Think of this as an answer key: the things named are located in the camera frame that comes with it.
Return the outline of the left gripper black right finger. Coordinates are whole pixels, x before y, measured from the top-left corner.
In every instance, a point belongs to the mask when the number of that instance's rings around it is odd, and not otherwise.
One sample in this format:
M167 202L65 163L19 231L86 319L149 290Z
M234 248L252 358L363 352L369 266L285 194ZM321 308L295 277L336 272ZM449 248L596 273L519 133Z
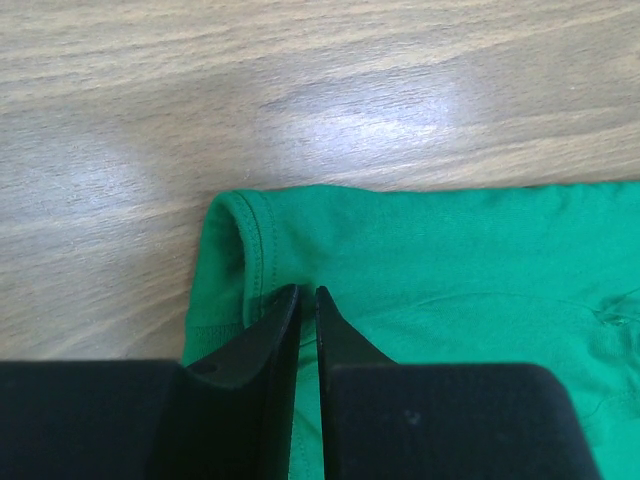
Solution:
M329 479L596 479L565 387L529 363L399 364L316 292Z

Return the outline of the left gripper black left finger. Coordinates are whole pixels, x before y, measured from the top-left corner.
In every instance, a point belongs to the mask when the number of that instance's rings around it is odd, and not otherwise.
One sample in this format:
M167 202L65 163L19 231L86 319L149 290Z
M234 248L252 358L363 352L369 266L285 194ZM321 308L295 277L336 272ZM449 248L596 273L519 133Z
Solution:
M9 361L1 366L5 479L284 479L299 290L204 358Z

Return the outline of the green t shirt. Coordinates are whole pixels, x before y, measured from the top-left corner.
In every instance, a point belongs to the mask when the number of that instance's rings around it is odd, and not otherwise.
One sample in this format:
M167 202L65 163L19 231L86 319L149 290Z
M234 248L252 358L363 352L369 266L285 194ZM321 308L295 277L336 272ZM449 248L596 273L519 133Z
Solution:
M314 293L402 363L531 362L570 393L602 475L639 475L639 186L436 193L309 186L218 195L183 361L302 287L290 477L323 475Z

